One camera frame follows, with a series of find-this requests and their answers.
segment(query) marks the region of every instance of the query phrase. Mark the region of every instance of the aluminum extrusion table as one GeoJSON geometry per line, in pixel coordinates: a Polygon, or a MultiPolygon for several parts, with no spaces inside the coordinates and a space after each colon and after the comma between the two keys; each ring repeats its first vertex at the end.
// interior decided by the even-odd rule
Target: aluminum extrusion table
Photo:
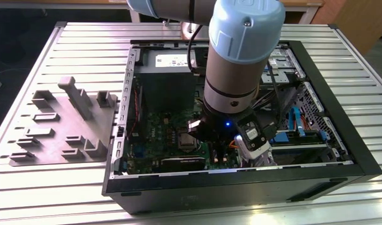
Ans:
{"type": "MultiPolygon", "coordinates": [[[[382,166],[382,80],[340,30],[285,25],[282,39],[300,40],[382,166]]],[[[133,216],[101,195],[105,163],[13,167],[7,158],[37,112],[35,90],[65,95],[57,83],[77,79],[90,95],[121,97],[130,39],[181,38],[173,23],[61,23],[0,127],[0,223],[382,224],[382,176],[349,185],[313,202],[133,216]]]]}

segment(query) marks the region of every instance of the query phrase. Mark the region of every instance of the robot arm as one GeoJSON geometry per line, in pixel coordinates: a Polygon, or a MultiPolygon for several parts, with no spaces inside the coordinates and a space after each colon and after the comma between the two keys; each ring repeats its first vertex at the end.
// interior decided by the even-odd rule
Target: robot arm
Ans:
{"type": "Polygon", "coordinates": [[[260,90],[269,56],[281,39],[284,4],[278,0],[127,2],[133,10],[146,15],[210,26],[205,118],[190,123],[189,131],[206,141],[237,134],[234,139],[245,157],[257,158],[270,145],[250,104],[260,90]]]}

